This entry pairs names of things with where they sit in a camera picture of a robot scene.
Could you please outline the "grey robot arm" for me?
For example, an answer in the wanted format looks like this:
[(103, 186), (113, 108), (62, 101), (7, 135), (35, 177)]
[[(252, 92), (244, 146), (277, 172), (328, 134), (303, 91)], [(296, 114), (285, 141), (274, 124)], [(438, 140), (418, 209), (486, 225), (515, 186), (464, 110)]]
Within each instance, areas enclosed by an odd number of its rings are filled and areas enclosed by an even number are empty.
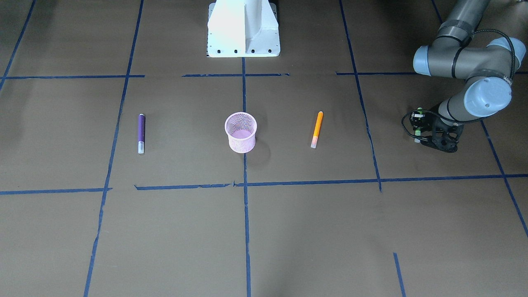
[(413, 68), (420, 75), (464, 80), (460, 92), (430, 109), (418, 108), (404, 115), (416, 143), (454, 153), (465, 124), (490, 117), (512, 99), (513, 77), (522, 64), (526, 46), (499, 30), (500, 38), (486, 47), (473, 48), (488, 0), (459, 0), (439, 27), (431, 45), (417, 49)]

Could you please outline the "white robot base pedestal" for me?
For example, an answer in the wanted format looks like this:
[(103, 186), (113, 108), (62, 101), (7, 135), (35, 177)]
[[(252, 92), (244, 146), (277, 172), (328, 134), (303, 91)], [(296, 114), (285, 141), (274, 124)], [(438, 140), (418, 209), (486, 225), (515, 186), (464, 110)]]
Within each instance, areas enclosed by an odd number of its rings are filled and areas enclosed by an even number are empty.
[(217, 0), (209, 5), (206, 54), (211, 58), (277, 57), (278, 10), (269, 0)]

